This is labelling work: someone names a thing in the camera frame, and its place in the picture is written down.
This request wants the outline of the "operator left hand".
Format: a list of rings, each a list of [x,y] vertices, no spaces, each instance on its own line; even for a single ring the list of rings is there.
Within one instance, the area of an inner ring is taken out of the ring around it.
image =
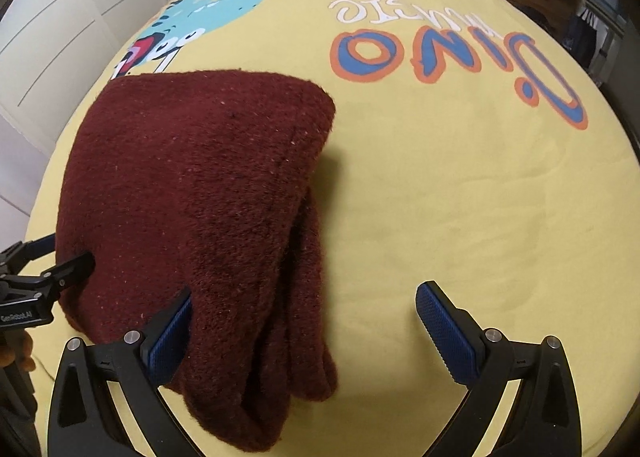
[[[34,341],[25,330],[20,330],[16,334],[14,344],[9,344],[6,339],[3,339],[0,343],[0,367],[6,368],[16,363],[22,370],[31,373],[36,369],[32,350],[34,350]]]

